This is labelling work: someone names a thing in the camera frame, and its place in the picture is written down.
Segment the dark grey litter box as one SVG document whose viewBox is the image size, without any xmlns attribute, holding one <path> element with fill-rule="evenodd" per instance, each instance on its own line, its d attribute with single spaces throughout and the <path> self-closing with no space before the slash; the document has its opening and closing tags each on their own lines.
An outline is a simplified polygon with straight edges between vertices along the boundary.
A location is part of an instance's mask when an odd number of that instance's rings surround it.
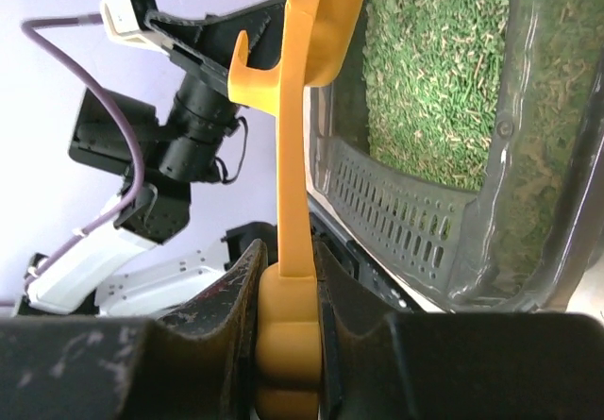
<svg viewBox="0 0 604 420">
<path fill-rule="evenodd" d="M 565 311 L 603 252 L 603 0 L 509 0 L 480 189 L 371 156 L 361 15 L 336 80 L 308 91 L 312 205 L 442 311 Z"/>
</svg>

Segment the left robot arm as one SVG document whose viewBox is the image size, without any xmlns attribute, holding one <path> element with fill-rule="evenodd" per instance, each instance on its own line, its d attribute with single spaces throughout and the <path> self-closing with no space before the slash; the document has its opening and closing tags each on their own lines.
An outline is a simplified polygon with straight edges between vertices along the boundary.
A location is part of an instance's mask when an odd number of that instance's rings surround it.
<svg viewBox="0 0 604 420">
<path fill-rule="evenodd" d="M 234 181 L 218 152 L 225 138 L 247 132 L 248 124 L 228 99 L 228 65 L 240 32 L 249 37 L 254 61 L 263 67 L 277 62 L 284 3 L 268 0 L 201 20 L 168 15 L 150 2 L 134 5 L 136 29 L 159 37 L 171 62 L 185 72 L 165 124 L 158 122 L 152 106 L 101 87 L 41 33 L 54 26 L 115 27 L 119 16 L 105 10 L 98 16 L 24 23 L 24 32 L 85 84 L 71 158 L 120 175 L 124 185 L 98 218 L 76 233 L 75 244 L 32 258 L 16 314 L 96 313 L 93 301 L 101 283 L 188 225 L 194 183 Z"/>
</svg>

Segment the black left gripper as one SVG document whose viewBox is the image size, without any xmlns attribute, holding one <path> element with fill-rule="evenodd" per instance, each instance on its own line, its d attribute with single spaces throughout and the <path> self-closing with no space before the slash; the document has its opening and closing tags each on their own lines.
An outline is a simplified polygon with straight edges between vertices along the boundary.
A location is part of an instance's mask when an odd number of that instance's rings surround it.
<svg viewBox="0 0 604 420">
<path fill-rule="evenodd" d="M 266 0 L 225 15 L 184 19 L 149 10 L 145 23 L 172 46 L 170 61 L 214 90 L 225 90 L 235 42 L 248 39 L 247 65 L 269 70 L 280 60 L 286 0 Z"/>
</svg>

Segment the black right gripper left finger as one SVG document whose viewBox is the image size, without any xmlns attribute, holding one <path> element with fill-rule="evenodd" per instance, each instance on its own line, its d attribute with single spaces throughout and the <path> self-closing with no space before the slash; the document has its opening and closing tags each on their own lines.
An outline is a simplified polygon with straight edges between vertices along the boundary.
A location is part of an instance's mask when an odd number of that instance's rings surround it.
<svg viewBox="0 0 604 420">
<path fill-rule="evenodd" d="M 160 319 L 1 322 L 5 419 L 246 419 L 267 249 L 255 241 L 205 292 Z"/>
</svg>

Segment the yellow litter scoop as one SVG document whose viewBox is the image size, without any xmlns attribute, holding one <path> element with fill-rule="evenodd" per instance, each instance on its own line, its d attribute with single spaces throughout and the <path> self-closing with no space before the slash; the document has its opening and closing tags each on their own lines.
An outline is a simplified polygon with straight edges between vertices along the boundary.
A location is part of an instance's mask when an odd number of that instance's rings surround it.
<svg viewBox="0 0 604 420">
<path fill-rule="evenodd" d="M 261 419 L 315 419 L 322 376 L 317 276 L 310 234 L 304 91 L 341 71 L 363 0 L 286 0 L 277 65 L 248 63 L 241 31 L 230 62 L 231 102 L 276 119 L 277 262 L 260 277 L 254 407 Z"/>
</svg>

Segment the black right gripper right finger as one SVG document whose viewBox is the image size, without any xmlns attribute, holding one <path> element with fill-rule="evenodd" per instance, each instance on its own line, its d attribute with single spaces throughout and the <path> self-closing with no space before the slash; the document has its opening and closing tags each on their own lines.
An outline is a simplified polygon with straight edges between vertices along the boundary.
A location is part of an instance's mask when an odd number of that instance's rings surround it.
<svg viewBox="0 0 604 420">
<path fill-rule="evenodd" d="M 603 328 L 567 313 L 401 311 L 317 244 L 324 419 L 599 419 Z"/>
</svg>

